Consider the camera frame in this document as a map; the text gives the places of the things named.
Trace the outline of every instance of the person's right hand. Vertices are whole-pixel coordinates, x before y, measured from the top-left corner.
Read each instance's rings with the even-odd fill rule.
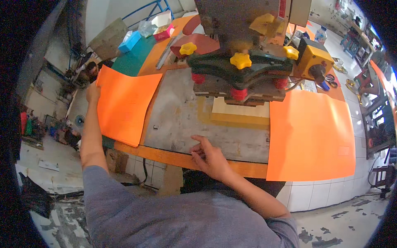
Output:
[[[213,147],[204,136],[192,135],[191,138],[200,142],[189,150],[193,161],[196,162],[201,171],[211,178],[225,183],[234,171],[223,156],[221,149]]]
[[[100,87],[96,85],[96,80],[95,80],[92,84],[90,84],[90,86],[88,86],[85,98],[87,99],[88,103],[97,104],[99,101],[99,97],[100,97]]]

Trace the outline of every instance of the metal table surface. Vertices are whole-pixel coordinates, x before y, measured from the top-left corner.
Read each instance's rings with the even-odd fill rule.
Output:
[[[191,69],[168,70],[154,102],[144,146],[189,153],[193,134],[208,137],[229,160],[267,163],[270,132],[210,119],[213,97],[195,96]]]

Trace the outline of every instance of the metal ruler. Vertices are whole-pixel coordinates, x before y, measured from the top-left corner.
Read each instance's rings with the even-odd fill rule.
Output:
[[[176,36],[171,37],[170,42],[167,44],[166,48],[164,49],[164,52],[161,54],[160,59],[158,60],[157,64],[156,64],[156,69],[159,70],[164,62],[166,61],[167,56],[170,54],[171,52],[171,46],[175,40]]]

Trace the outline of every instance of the plastic bottle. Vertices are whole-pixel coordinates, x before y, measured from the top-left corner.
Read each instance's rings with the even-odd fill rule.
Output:
[[[324,45],[325,40],[327,39],[326,31],[327,31],[327,28],[321,26],[321,28],[319,30],[317,30],[317,32],[316,32],[316,36],[314,37],[314,41]]]

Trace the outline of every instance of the blue tissue box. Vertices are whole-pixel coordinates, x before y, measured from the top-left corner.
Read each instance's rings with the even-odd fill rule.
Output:
[[[128,31],[124,37],[123,42],[119,45],[119,50],[122,51],[123,53],[131,51],[131,49],[135,46],[135,44],[139,41],[140,38],[141,38],[141,34],[138,31],[135,32]]]

